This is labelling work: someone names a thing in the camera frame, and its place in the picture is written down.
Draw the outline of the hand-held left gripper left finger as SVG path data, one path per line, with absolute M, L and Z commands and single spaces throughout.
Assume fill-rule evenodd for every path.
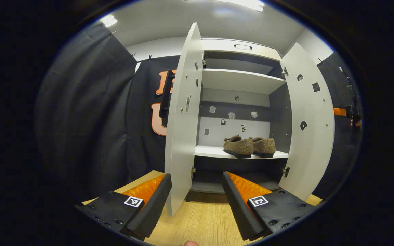
M 171 188 L 171 175 L 162 174 L 122 193 L 108 191 L 75 208 L 108 230 L 142 241 L 157 225 Z

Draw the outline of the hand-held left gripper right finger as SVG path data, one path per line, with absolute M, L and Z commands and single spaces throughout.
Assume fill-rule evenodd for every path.
M 286 190 L 270 191 L 231 172 L 222 173 L 222 187 L 243 240 L 284 230 L 315 208 Z

